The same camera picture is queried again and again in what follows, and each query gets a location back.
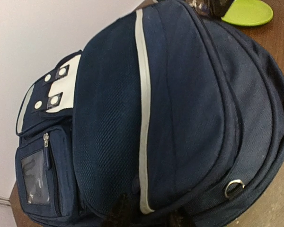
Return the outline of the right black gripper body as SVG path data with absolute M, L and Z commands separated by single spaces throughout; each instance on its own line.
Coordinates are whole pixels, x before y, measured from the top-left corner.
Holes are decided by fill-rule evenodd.
M 187 0 L 186 2 L 201 16 L 222 18 L 234 0 Z

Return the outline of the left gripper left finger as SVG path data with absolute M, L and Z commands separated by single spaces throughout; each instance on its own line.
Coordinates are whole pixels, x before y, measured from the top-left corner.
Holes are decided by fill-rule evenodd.
M 137 197 L 123 193 L 112 206 L 102 227 L 131 227 L 137 214 Z

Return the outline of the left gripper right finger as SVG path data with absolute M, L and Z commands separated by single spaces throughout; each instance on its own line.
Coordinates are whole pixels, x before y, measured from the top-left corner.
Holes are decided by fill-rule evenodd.
M 167 215 L 168 227 L 196 227 L 196 224 L 192 217 L 184 210 L 179 208 L 170 212 Z

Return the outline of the navy blue backpack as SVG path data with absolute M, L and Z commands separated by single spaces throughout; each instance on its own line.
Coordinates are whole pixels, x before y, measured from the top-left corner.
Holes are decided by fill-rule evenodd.
M 236 28 L 159 0 L 33 83 L 16 134 L 19 201 L 37 224 L 101 227 L 126 193 L 132 227 L 167 227 L 179 208 L 222 227 L 284 162 L 284 75 Z

